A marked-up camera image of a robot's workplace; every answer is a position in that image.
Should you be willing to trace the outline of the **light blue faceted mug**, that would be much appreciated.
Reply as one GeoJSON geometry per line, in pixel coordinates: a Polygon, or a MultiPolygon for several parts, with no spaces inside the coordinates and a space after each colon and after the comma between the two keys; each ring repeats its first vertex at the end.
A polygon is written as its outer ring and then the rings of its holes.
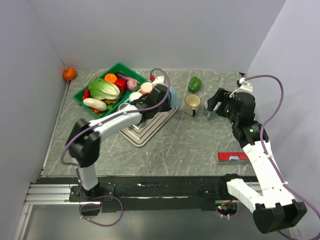
{"type": "Polygon", "coordinates": [[[169,101],[172,108],[176,108],[179,105],[179,96],[175,89],[171,86],[169,89],[169,101]]]}

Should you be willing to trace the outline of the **cream mug black handle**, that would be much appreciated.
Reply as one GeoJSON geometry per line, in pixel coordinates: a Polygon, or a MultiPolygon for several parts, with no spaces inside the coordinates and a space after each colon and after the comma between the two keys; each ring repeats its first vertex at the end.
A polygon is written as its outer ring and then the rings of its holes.
{"type": "Polygon", "coordinates": [[[185,98],[184,98],[184,112],[187,115],[190,115],[192,117],[194,117],[196,115],[196,113],[199,110],[200,104],[201,104],[201,99],[198,95],[196,94],[188,94],[185,98]]]}

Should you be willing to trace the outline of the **light blue white-bottom mug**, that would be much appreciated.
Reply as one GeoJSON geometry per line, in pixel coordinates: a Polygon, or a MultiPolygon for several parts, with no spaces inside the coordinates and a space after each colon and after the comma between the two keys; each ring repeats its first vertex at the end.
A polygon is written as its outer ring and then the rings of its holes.
{"type": "Polygon", "coordinates": [[[132,92],[128,97],[128,102],[131,104],[133,101],[139,99],[143,94],[141,92],[132,92]]]}

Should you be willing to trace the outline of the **grey blue faceted mug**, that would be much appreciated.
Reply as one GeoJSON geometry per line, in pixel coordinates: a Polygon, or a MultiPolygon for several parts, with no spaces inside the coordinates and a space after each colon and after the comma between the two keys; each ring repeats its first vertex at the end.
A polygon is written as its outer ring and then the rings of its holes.
{"type": "Polygon", "coordinates": [[[204,103],[204,106],[203,106],[203,115],[206,117],[207,120],[210,120],[212,118],[212,116],[216,113],[217,109],[219,108],[220,106],[220,102],[218,102],[215,107],[213,108],[212,111],[208,110],[208,102],[206,101],[204,103]]]}

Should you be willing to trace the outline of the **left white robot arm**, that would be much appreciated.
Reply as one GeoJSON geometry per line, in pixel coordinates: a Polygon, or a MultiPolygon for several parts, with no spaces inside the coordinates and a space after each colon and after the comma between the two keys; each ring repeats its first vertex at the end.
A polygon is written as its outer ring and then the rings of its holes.
{"type": "Polygon", "coordinates": [[[79,182],[81,195],[93,201],[100,195],[100,184],[95,170],[95,162],[100,156],[100,145],[116,132],[152,119],[157,113],[168,112],[179,103],[172,87],[156,84],[151,93],[133,100],[123,109],[106,117],[85,121],[83,118],[74,125],[62,153],[61,161],[69,152],[79,182]]]}

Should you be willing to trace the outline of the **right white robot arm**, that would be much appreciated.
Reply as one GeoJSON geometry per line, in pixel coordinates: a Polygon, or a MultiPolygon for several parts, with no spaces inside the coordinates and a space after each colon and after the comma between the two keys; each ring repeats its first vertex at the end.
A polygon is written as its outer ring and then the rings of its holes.
{"type": "Polygon", "coordinates": [[[219,88],[206,106],[209,112],[230,121],[233,136],[248,157],[261,188],[258,193],[232,173],[220,178],[219,195],[226,200],[235,197],[245,205],[263,234],[296,226],[307,213],[307,207],[285,188],[278,175],[268,134],[255,119],[255,97],[219,88]]]}

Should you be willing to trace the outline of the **pink mug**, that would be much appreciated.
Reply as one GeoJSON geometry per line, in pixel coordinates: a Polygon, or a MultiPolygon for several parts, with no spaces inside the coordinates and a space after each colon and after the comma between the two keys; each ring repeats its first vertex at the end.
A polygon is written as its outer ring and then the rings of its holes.
{"type": "Polygon", "coordinates": [[[150,94],[152,92],[152,90],[153,90],[153,85],[151,82],[145,82],[139,88],[139,92],[142,95],[150,94]]]}

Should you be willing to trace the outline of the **green bell pepper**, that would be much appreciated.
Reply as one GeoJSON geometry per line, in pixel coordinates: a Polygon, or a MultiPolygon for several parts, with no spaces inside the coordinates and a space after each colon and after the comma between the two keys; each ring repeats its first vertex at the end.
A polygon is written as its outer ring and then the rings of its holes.
{"type": "Polygon", "coordinates": [[[201,85],[202,85],[202,81],[197,76],[194,76],[189,81],[188,91],[192,94],[195,94],[200,90],[201,85]]]}

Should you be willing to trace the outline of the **toy pink onion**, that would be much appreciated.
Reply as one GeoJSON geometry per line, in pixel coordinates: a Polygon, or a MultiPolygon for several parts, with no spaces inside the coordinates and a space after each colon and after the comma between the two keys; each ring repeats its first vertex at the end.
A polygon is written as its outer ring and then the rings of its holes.
{"type": "Polygon", "coordinates": [[[137,82],[135,79],[127,80],[126,87],[129,91],[134,91],[139,86],[139,82],[137,82]]]}

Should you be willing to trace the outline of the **toy red pepper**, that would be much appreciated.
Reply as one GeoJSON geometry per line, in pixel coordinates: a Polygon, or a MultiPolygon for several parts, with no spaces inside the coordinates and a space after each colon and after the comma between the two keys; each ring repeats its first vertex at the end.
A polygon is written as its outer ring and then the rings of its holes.
{"type": "Polygon", "coordinates": [[[124,78],[118,78],[114,84],[119,88],[121,93],[125,93],[127,91],[127,80],[124,78]]]}

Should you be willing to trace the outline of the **toy purple eggplant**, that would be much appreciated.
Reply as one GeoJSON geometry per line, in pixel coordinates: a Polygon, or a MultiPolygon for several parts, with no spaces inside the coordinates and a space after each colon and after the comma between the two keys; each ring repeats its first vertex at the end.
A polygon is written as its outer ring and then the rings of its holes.
{"type": "Polygon", "coordinates": [[[140,84],[140,82],[139,82],[138,80],[136,80],[135,78],[130,77],[130,76],[124,74],[124,73],[116,72],[116,73],[114,73],[114,75],[115,75],[118,79],[125,79],[125,80],[127,80],[127,81],[129,81],[129,80],[134,80],[135,82],[137,82],[138,84],[140,84]]]}

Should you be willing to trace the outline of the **steel tray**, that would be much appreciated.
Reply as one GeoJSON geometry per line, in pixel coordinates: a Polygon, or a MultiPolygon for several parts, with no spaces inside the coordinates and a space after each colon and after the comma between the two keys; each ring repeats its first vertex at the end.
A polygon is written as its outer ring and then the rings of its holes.
{"type": "Polygon", "coordinates": [[[159,112],[153,118],[148,119],[143,123],[132,125],[119,131],[119,134],[135,147],[143,147],[178,111],[178,109],[179,107],[176,106],[170,111],[159,112]]]}

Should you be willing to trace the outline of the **green plastic basket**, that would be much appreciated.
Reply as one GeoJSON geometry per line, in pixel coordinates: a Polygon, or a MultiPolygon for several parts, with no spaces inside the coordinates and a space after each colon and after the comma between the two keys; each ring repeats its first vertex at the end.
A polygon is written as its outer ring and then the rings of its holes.
{"type": "Polygon", "coordinates": [[[122,63],[95,77],[73,98],[100,119],[114,113],[147,80],[122,63]]]}

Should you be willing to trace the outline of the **toy orange carrot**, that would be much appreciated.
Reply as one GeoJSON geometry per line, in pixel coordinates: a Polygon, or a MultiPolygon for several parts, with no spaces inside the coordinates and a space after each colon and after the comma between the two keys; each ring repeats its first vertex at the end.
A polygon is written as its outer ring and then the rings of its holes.
{"type": "Polygon", "coordinates": [[[113,73],[108,73],[104,76],[104,80],[108,83],[115,83],[117,79],[117,76],[113,73]]]}

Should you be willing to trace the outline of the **red box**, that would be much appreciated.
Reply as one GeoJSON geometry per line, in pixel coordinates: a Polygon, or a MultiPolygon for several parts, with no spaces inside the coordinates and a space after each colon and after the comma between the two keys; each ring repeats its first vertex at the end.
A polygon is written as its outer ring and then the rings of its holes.
{"type": "Polygon", "coordinates": [[[217,159],[218,165],[242,165],[251,163],[244,152],[218,152],[217,159]]]}

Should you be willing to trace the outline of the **toy cabbage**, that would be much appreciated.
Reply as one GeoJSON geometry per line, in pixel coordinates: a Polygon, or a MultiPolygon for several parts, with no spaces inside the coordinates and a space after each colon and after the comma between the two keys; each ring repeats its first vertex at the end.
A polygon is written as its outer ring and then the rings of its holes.
{"type": "Polygon", "coordinates": [[[94,78],[88,85],[90,95],[97,100],[117,100],[120,96],[120,89],[114,84],[102,78],[94,78]]]}

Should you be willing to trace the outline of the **toy white radish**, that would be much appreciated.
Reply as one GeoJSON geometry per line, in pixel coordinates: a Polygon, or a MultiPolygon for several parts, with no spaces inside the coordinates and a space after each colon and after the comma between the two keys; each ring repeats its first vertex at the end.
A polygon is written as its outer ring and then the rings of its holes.
{"type": "Polygon", "coordinates": [[[82,102],[85,106],[97,109],[102,112],[108,109],[108,106],[105,102],[95,98],[91,98],[91,97],[85,98],[82,102]]]}

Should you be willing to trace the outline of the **toy red chili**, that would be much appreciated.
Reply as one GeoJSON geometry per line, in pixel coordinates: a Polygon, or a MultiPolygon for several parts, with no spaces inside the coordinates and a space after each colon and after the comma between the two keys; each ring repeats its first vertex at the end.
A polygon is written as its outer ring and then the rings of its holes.
{"type": "Polygon", "coordinates": [[[91,92],[90,92],[90,90],[89,90],[88,88],[86,88],[86,89],[84,90],[82,99],[84,100],[84,99],[87,99],[87,98],[90,98],[90,97],[91,97],[91,92]]]}

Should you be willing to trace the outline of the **small orange pumpkin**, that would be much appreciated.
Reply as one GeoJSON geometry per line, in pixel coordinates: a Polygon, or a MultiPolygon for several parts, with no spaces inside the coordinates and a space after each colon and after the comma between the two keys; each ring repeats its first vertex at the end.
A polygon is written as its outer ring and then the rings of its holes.
{"type": "Polygon", "coordinates": [[[66,68],[63,71],[62,77],[66,81],[72,81],[73,79],[75,79],[77,77],[77,71],[72,67],[66,68]]]}

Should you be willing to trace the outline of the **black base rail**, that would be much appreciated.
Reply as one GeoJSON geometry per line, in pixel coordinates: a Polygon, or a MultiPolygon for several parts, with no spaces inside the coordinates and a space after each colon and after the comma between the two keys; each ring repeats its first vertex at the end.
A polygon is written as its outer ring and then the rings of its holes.
{"type": "Polygon", "coordinates": [[[215,211],[216,204],[236,198],[227,194],[220,176],[109,176],[98,178],[93,193],[70,189],[71,203],[94,203],[103,213],[151,210],[215,211]]]}

